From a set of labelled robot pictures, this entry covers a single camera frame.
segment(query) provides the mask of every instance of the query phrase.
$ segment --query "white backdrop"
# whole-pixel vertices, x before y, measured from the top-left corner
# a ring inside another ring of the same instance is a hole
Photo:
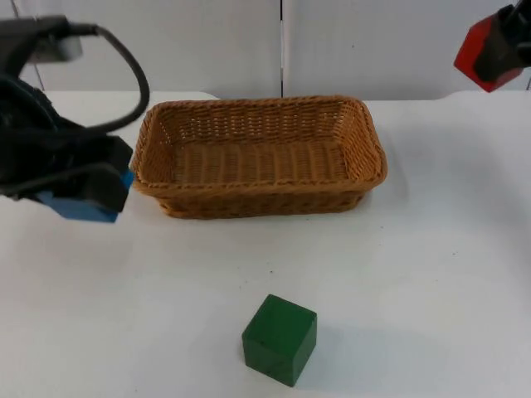
[[[154,90],[280,95],[280,0],[14,1],[25,15],[66,13],[107,26]],[[455,54],[470,25],[510,1],[284,0],[285,94],[409,100],[476,90],[454,68]],[[86,39],[84,49],[76,63],[39,67],[47,90],[136,90],[104,41]],[[25,76],[35,82],[32,72]],[[530,75],[505,89],[524,90]]]
[[[513,0],[284,0],[285,93],[435,99],[476,90],[453,66],[470,26]],[[529,73],[505,88],[524,90]]]
[[[280,95],[280,0],[17,0],[27,15],[65,13],[109,28],[138,58],[153,90],[223,97]],[[47,90],[136,90],[104,40],[83,57],[40,66]]]

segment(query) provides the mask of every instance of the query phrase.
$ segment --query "white tabletop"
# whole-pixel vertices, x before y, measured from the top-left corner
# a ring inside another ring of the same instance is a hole
[[[50,97],[82,123],[137,98]],[[389,176],[356,211],[181,221],[132,192],[109,226],[2,199],[0,397],[530,396],[531,93],[368,105]],[[241,358],[269,293],[319,315],[293,389]]]

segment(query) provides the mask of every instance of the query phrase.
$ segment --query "green cube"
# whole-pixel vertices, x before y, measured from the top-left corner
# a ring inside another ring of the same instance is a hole
[[[270,294],[242,339],[248,367],[293,387],[317,341],[317,314]]]

